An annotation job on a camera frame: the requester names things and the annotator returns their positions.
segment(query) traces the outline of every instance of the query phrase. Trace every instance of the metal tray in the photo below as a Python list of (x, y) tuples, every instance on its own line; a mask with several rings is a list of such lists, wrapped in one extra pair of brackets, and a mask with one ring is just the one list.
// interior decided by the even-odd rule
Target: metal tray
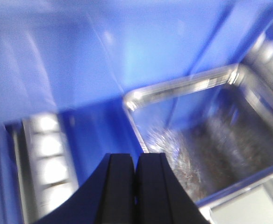
[(199, 207), (273, 176), (273, 90), (247, 67), (140, 88), (123, 101), (143, 151), (165, 152)]

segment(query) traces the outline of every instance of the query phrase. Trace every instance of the blue surface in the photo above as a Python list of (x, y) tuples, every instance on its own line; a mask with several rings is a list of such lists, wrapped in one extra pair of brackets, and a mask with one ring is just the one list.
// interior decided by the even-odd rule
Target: blue surface
[(272, 19), (273, 0), (0, 0), (0, 124), (63, 111), (82, 183), (106, 152), (140, 153), (124, 93), (240, 62)]
[(0, 126), (0, 224), (21, 224), (19, 183), (12, 138)]
[(122, 99), (115, 98), (59, 114), (80, 185), (106, 153), (129, 153), (137, 164), (142, 149), (120, 105)]

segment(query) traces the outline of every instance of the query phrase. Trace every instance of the aluminum tray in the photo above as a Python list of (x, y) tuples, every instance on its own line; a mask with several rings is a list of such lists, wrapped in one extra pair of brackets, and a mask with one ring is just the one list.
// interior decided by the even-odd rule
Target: aluminum tray
[(273, 90), (243, 65), (131, 91), (124, 107), (143, 151), (165, 152), (199, 207), (273, 176)]

